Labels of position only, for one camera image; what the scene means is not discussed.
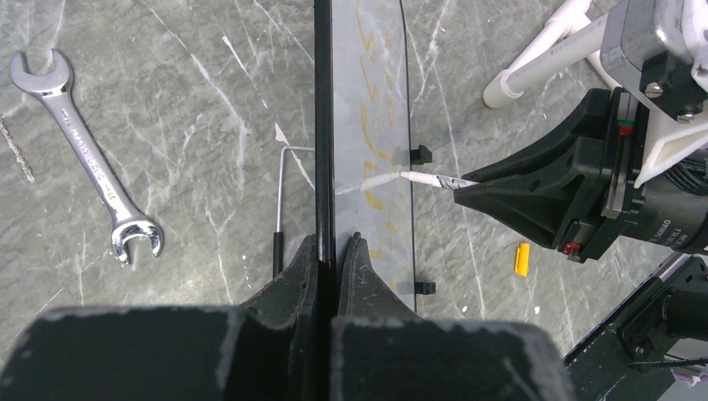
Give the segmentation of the white yellow marker pen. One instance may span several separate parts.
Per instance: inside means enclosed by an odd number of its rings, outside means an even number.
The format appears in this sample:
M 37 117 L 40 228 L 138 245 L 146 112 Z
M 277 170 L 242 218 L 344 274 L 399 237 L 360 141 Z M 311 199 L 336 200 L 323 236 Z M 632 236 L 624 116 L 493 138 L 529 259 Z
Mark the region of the white yellow marker pen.
M 475 181 L 464 180 L 457 177 L 434 175 L 416 171 L 402 171 L 399 173 L 399 176 L 413 183 L 429 185 L 446 190 L 461 190 L 463 188 L 468 188 L 478 184 Z

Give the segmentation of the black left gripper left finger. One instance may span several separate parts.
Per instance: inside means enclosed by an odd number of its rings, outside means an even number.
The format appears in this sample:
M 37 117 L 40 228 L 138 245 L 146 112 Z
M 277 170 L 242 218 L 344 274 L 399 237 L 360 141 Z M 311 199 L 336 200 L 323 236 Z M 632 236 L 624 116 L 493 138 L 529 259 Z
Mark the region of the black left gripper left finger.
M 4 400 L 316 400 L 316 239 L 239 305 L 63 307 L 1 373 Z

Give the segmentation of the yellow marker cap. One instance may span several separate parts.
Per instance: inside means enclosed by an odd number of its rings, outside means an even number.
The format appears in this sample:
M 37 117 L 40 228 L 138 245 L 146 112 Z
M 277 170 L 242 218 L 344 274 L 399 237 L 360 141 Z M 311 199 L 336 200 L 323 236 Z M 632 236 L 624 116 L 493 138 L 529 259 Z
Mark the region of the yellow marker cap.
M 529 252 L 530 245 L 528 243 L 522 242 L 518 245 L 514 260 L 514 272 L 521 277 L 528 276 Z

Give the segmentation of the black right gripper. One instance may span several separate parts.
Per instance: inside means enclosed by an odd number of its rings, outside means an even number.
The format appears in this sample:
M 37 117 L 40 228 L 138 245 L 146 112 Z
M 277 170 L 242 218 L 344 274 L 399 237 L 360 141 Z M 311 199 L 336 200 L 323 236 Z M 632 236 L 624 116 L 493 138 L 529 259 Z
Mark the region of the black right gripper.
M 648 109 L 627 91 L 591 89 L 542 138 L 467 173 L 477 184 L 455 190 L 453 200 L 572 261 L 599 259 L 621 236 L 705 255 L 707 151 L 641 184 L 651 125 Z M 571 145 L 566 171 L 536 171 Z

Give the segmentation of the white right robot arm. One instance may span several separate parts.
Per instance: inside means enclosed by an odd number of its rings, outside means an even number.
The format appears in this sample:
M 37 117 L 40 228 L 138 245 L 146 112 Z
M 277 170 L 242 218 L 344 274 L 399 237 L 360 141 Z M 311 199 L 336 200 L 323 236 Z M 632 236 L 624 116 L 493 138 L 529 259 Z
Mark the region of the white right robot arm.
M 581 400 L 657 399 L 679 367 L 681 340 L 707 339 L 707 153 L 639 178 L 650 112 L 624 89 L 591 89 L 555 129 L 467 174 L 457 204 L 571 261 L 599 259 L 620 237 L 665 246 L 658 271 L 565 357 Z

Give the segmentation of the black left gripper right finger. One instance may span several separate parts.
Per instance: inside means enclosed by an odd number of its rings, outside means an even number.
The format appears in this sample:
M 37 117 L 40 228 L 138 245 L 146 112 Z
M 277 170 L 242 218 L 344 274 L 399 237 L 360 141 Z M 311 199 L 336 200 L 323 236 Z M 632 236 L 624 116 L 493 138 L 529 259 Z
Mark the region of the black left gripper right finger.
M 355 234 L 331 321 L 334 400 L 573 400 L 550 336 L 521 322 L 427 320 L 374 272 Z

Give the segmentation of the black framed whiteboard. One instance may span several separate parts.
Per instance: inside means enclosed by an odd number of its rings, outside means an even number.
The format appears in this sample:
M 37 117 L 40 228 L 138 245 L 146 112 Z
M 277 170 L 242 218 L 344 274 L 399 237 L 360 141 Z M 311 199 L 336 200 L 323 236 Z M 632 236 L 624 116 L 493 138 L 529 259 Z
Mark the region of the black framed whiteboard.
M 355 235 L 373 271 L 416 306 L 407 33 L 399 1 L 314 4 L 316 234 L 342 265 Z

